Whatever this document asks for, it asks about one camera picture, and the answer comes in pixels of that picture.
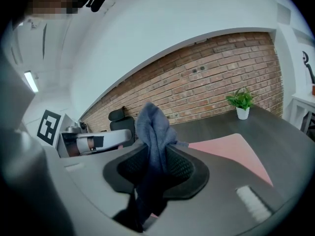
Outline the pink desk mat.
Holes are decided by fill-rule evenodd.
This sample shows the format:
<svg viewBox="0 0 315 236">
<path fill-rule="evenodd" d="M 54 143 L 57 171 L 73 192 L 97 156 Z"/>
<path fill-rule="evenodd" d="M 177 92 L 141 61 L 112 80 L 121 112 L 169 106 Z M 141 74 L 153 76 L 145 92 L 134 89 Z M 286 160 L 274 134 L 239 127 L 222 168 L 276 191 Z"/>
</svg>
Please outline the pink desk mat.
<svg viewBox="0 0 315 236">
<path fill-rule="evenodd" d="M 171 148 L 204 163 L 209 179 L 192 198 L 170 201 L 163 220 L 258 224 L 274 213 L 277 194 L 272 181 L 240 134 Z"/>
</svg>

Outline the ceiling light strip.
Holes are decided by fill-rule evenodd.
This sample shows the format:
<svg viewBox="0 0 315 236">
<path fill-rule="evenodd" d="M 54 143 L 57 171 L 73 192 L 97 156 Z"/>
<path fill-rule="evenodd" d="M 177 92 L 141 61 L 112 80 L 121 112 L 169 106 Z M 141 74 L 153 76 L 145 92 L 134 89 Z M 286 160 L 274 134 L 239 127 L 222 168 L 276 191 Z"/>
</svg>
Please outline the ceiling light strip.
<svg viewBox="0 0 315 236">
<path fill-rule="evenodd" d="M 31 71 L 26 71 L 26 72 L 24 73 L 24 76 L 25 76 L 25 78 L 26 78 L 26 80 L 27 80 L 27 82 L 28 82 L 30 88 L 32 89 L 32 91 L 33 91 L 34 93 L 38 93 L 39 90 L 38 90 L 38 87 L 37 87 L 37 85 L 36 85 L 36 83 L 35 83 L 35 80 L 34 80 L 34 78 L 33 78 L 33 76 L 32 76 Z"/>
</svg>

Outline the green plant in white pot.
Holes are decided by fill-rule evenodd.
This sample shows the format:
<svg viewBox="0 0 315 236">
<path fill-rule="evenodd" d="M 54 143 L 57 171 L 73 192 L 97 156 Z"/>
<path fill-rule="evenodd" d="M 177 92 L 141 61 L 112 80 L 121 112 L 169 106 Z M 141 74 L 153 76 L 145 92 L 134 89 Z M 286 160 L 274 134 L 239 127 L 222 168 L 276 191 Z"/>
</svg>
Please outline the green plant in white pot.
<svg viewBox="0 0 315 236">
<path fill-rule="evenodd" d="M 253 95 L 246 87 L 237 89 L 231 95 L 226 96 L 225 99 L 235 107 L 239 120 L 248 118 L 250 107 L 253 104 Z"/>
</svg>

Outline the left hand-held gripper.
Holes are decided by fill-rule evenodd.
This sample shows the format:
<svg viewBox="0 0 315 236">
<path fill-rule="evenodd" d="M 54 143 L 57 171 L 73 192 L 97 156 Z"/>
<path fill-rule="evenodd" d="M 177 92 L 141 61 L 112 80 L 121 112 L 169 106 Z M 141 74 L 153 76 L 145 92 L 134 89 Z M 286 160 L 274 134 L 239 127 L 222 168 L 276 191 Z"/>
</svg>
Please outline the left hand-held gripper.
<svg viewBox="0 0 315 236">
<path fill-rule="evenodd" d="M 67 114 L 60 115 L 45 110 L 36 136 L 45 146 L 54 147 L 61 158 L 69 157 L 67 147 L 76 141 L 80 154 L 91 154 L 118 147 L 132 138 L 132 133 L 128 129 L 87 132 L 85 123 L 75 122 Z"/>
</svg>

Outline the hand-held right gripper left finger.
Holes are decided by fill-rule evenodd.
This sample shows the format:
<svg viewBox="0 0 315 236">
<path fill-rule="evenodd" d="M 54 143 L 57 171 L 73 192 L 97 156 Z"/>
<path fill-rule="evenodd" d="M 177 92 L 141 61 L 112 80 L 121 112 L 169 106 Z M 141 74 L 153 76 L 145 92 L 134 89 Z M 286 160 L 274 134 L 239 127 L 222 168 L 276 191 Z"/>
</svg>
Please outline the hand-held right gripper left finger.
<svg viewBox="0 0 315 236">
<path fill-rule="evenodd" d="M 50 177 L 75 236 L 142 236 L 112 219 L 127 207 L 129 195 L 115 192 L 103 177 L 108 162 L 133 148 L 61 158 L 55 148 L 44 147 Z"/>
</svg>

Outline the dark blue cloth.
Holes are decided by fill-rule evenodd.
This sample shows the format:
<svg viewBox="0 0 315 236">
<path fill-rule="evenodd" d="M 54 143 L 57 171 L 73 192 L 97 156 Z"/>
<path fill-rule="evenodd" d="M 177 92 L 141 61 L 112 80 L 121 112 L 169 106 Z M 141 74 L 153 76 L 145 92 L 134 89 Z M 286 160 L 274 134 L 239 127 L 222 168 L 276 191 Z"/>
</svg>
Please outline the dark blue cloth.
<svg viewBox="0 0 315 236">
<path fill-rule="evenodd" d="M 189 144 L 178 141 L 177 133 L 170 126 L 168 118 L 152 102 L 146 103 L 139 112 L 135 130 L 138 138 L 148 146 L 146 173 L 136 187 L 139 222 L 143 225 L 151 214 L 158 216 L 166 206 L 162 197 L 167 176 L 166 146 L 171 144 L 187 147 Z"/>
</svg>

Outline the black office chair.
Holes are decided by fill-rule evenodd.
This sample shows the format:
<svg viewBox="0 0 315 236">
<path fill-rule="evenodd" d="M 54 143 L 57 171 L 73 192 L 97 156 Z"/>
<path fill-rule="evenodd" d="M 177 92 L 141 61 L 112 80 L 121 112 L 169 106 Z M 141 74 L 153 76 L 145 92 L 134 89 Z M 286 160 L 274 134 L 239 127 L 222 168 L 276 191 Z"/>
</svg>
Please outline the black office chair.
<svg viewBox="0 0 315 236">
<path fill-rule="evenodd" d="M 123 143 L 123 146 L 133 145 L 135 142 L 135 121 L 133 117 L 126 116 L 126 107 L 122 106 L 120 109 L 110 112 L 108 119 L 110 120 L 111 131 L 128 129 L 131 132 L 131 139 Z"/>
</svg>

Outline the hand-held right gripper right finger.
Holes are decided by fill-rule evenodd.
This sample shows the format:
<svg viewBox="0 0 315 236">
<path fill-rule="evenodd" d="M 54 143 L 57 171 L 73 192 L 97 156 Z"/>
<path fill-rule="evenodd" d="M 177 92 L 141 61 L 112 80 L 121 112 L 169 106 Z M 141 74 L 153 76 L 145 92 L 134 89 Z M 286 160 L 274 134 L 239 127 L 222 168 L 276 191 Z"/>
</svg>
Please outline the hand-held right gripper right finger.
<svg viewBox="0 0 315 236">
<path fill-rule="evenodd" d="M 284 219 L 284 199 L 241 164 L 188 147 L 173 148 L 202 161 L 209 180 L 191 199 L 169 201 L 147 236 L 264 236 Z"/>
</svg>

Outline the white side table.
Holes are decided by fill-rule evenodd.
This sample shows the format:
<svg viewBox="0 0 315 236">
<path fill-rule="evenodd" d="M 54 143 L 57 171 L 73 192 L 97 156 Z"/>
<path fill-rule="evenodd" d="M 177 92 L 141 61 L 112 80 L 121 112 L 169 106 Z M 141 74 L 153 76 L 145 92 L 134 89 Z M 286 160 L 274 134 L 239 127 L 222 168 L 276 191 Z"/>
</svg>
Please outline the white side table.
<svg viewBox="0 0 315 236">
<path fill-rule="evenodd" d="M 315 114 L 315 96 L 312 95 L 311 91 L 304 90 L 293 94 L 290 124 L 300 129 L 304 116 L 307 116 L 303 129 L 303 133 L 306 134 L 311 123 L 312 114 Z"/>
</svg>

